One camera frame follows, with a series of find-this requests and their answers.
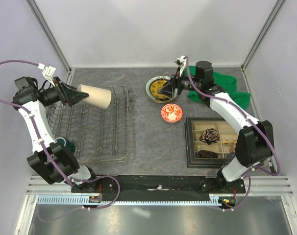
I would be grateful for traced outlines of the white red patterned bowl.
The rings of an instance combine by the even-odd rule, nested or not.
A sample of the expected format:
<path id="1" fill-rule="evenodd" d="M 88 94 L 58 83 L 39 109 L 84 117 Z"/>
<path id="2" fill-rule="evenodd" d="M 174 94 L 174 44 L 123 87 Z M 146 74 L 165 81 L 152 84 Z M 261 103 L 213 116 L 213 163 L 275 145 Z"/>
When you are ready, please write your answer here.
<path id="1" fill-rule="evenodd" d="M 183 110 L 182 108 L 177 104 L 166 104 L 161 109 L 161 117 L 164 121 L 168 123 L 176 123 L 180 121 L 183 117 Z"/>

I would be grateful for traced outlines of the beige cup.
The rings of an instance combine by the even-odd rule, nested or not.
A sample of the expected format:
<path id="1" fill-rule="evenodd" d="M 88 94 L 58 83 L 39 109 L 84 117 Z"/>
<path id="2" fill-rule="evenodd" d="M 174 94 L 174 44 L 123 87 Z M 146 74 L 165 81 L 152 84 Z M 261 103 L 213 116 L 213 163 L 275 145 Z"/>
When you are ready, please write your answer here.
<path id="1" fill-rule="evenodd" d="M 78 85 L 77 90 L 89 95 L 87 98 L 83 99 L 83 102 L 85 103 L 102 109 L 106 109 L 110 105 L 112 93 L 108 89 L 80 84 Z"/>

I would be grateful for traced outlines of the dark green cup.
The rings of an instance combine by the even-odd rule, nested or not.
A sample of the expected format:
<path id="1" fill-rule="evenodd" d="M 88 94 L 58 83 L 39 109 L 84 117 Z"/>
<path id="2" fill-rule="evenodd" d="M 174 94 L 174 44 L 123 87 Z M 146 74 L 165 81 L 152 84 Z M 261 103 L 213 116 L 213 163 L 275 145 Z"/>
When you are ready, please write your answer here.
<path id="1" fill-rule="evenodd" d="M 69 139 L 66 137 L 57 137 L 56 141 L 60 143 L 62 146 L 67 148 L 70 152 L 74 153 L 76 150 L 76 146 L 73 142 L 71 142 Z"/>

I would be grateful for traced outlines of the yellow patterned plate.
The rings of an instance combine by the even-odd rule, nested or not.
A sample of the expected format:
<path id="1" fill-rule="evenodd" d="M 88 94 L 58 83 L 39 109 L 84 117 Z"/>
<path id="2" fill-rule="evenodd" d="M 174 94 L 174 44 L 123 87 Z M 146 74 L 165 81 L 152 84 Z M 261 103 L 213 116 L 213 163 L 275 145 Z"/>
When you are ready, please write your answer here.
<path id="1" fill-rule="evenodd" d="M 166 95 L 160 94 L 158 91 L 167 83 L 167 79 L 157 79 L 149 86 L 149 91 L 158 101 L 170 100 Z"/>

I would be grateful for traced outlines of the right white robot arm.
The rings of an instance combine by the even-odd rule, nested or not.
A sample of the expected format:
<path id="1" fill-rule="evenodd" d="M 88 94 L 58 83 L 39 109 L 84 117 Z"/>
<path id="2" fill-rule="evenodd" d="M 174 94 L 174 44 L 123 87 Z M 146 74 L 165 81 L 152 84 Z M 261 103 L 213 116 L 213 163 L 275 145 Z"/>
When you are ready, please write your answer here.
<path id="1" fill-rule="evenodd" d="M 260 162 L 276 155 L 273 127 L 269 121 L 260 121 L 236 104 L 227 92 L 214 82 L 212 64 L 198 61 L 195 75 L 190 74 L 188 57 L 176 61 L 178 68 L 169 81 L 158 90 L 167 97 L 181 94 L 183 90 L 196 91 L 199 99 L 217 112 L 237 132 L 235 158 L 218 172 L 216 187 L 220 192 L 229 192 L 234 182 Z"/>

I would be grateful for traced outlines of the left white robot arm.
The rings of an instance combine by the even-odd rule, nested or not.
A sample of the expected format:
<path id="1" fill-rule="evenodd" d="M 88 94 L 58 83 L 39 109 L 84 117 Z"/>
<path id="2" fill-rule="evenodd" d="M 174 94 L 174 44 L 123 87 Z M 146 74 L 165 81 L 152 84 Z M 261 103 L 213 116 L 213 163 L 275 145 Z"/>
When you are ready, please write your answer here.
<path id="1" fill-rule="evenodd" d="M 50 185 L 65 181 L 72 192 L 95 192 L 99 188 L 95 173 L 87 166 L 80 167 L 74 153 L 56 140 L 46 117 L 46 107 L 56 102 L 73 106 L 89 95 L 57 76 L 52 81 L 52 87 L 44 90 L 38 88 L 35 78 L 24 76 L 15 80 L 18 91 L 13 103 L 32 140 L 33 154 L 27 162 Z"/>

